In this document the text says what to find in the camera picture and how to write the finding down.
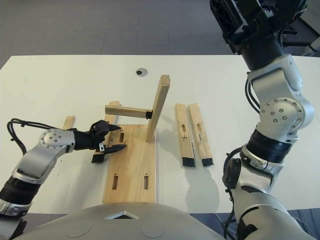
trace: wooden assembly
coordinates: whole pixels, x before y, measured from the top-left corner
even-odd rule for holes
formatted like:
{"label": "wooden assembly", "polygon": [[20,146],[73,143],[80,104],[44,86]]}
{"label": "wooden assembly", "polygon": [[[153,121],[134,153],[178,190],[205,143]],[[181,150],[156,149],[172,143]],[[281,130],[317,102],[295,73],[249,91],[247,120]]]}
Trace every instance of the wooden assembly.
{"label": "wooden assembly", "polygon": [[177,103],[174,107],[174,111],[182,165],[185,167],[195,167],[195,157],[192,148],[186,106]]}
{"label": "wooden assembly", "polygon": [[146,142],[147,125],[119,125],[112,145],[127,144],[108,159],[103,203],[155,202],[156,144]]}
{"label": "wooden assembly", "polygon": [[109,145],[126,144],[109,155],[103,203],[155,202],[156,141],[155,130],[170,87],[170,78],[160,78],[152,110],[105,106],[106,114],[150,119],[148,125],[119,125]]}
{"label": "wooden assembly", "polygon": [[213,165],[212,153],[204,126],[204,121],[197,103],[188,106],[197,152],[204,167]]}

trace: vertical wooden post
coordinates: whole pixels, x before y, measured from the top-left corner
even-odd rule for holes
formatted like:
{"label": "vertical wooden post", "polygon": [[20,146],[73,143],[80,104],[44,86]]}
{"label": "vertical wooden post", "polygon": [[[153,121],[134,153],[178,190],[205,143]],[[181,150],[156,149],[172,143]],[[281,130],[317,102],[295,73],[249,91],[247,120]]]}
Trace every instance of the vertical wooden post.
{"label": "vertical wooden post", "polygon": [[148,123],[148,128],[146,131],[146,139],[145,141],[147,143],[151,142],[155,130],[157,127],[158,120],[160,118],[160,114],[162,111],[162,108],[165,104],[165,100],[167,97],[167,93],[170,87],[170,77],[169,75],[162,75],[159,81],[158,89],[156,91],[155,99],[153,102],[153,107],[152,107],[152,118],[149,120]]}
{"label": "vertical wooden post", "polygon": [[75,116],[67,116],[65,118],[62,129],[63,130],[72,129],[72,127],[74,126],[75,120],[76,120]]}

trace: gray carpet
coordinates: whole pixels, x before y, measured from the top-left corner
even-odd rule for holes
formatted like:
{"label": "gray carpet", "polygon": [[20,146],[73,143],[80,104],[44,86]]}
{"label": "gray carpet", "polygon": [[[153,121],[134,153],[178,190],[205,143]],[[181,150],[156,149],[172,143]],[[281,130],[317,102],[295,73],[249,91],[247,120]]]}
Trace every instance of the gray carpet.
{"label": "gray carpet", "polygon": [[[209,0],[1,0],[0,16],[0,68],[15,55],[231,54]],[[317,38],[298,27],[290,38]]]}

